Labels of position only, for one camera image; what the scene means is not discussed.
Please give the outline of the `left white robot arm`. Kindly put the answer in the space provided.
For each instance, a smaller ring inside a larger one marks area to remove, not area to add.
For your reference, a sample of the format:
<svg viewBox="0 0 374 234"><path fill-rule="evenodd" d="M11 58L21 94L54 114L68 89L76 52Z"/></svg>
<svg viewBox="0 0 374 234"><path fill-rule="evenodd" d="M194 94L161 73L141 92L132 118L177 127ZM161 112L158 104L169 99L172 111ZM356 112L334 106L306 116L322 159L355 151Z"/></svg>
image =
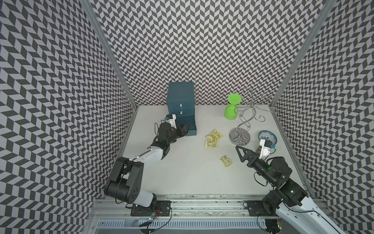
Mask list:
<svg viewBox="0 0 374 234"><path fill-rule="evenodd" d="M116 201L154 208L157 196L141 188L144 169L161 161L169 153L170 145L187 135L189 124L172 126L164 122L158 127L152 144L138 156L116 159L104 186L104 195Z"/></svg>

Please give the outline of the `dark teal drawer box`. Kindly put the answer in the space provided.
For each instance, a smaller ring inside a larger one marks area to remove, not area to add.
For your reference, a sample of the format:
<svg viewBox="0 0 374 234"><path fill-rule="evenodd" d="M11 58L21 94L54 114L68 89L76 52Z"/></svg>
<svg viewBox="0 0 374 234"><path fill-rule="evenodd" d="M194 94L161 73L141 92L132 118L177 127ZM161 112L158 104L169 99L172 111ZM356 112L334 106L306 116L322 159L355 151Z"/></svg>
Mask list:
<svg viewBox="0 0 374 234"><path fill-rule="evenodd" d="M169 83L167 106L168 112L176 115L176 125L188 124L189 130L187 136L196 136L194 83Z"/></svg>

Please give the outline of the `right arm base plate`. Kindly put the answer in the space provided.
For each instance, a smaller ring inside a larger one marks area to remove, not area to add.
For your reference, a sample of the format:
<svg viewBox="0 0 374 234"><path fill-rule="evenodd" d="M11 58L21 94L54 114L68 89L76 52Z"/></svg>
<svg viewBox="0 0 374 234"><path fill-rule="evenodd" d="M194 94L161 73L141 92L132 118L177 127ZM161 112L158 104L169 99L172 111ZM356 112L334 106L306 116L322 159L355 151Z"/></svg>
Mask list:
<svg viewBox="0 0 374 234"><path fill-rule="evenodd" d="M255 216L276 216L276 208L267 201L248 200L243 202L243 206L248 210L249 215Z"/></svg>

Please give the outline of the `pale yellow cookie packet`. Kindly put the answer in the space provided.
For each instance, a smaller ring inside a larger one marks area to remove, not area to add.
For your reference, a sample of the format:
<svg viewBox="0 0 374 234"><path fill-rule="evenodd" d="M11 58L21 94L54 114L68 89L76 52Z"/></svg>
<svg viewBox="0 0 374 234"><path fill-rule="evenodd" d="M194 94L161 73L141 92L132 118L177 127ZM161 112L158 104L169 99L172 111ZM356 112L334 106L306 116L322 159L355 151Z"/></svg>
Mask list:
<svg viewBox="0 0 374 234"><path fill-rule="evenodd" d="M225 166L225 167L229 167L230 165L232 165L232 160L230 158L228 158L227 156L223 156L220 158L220 162Z"/></svg>

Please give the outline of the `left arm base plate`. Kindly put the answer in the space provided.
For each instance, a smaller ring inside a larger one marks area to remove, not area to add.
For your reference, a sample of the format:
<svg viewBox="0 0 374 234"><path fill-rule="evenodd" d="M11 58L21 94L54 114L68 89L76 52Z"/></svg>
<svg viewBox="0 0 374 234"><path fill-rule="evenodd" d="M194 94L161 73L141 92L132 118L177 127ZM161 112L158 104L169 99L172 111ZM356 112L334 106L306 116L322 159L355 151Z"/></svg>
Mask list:
<svg viewBox="0 0 374 234"><path fill-rule="evenodd" d="M131 209L131 216L146 217L152 214L157 214L157 217L170 216L171 201L161 200L153 202L150 207L134 205Z"/></svg>

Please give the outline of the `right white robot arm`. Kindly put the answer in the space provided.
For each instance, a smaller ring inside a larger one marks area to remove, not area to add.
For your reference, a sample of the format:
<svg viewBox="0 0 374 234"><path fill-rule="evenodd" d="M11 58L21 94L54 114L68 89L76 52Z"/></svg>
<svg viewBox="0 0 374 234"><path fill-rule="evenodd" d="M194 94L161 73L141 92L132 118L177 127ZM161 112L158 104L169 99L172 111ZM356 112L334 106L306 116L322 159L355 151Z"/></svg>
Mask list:
<svg viewBox="0 0 374 234"><path fill-rule="evenodd" d="M241 162L262 176L272 190L263 198L263 211L267 216L277 215L301 234L343 234L344 231L326 215L308 193L290 178L292 169L284 157L267 160L256 152L235 147Z"/></svg>

